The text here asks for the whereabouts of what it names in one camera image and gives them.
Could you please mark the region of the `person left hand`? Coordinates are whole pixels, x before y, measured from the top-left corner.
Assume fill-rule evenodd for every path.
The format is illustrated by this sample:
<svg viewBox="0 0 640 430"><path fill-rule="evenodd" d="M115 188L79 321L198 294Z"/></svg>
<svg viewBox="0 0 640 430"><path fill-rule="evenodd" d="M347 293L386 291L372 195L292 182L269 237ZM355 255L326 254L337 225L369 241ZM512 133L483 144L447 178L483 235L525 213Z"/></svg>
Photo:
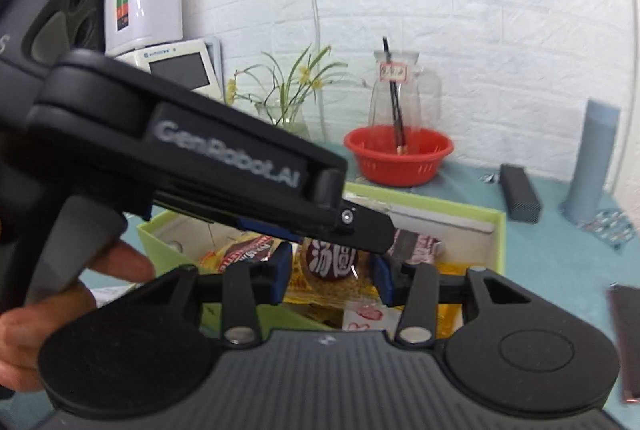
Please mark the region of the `person left hand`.
<svg viewBox="0 0 640 430"><path fill-rule="evenodd" d="M118 242L90 265L93 271L133 283L155 277L147 257ZM79 280L41 302L1 315L1 385L16 392L42 389L37 358L43 343L61 327L96 308L90 290Z"/></svg>

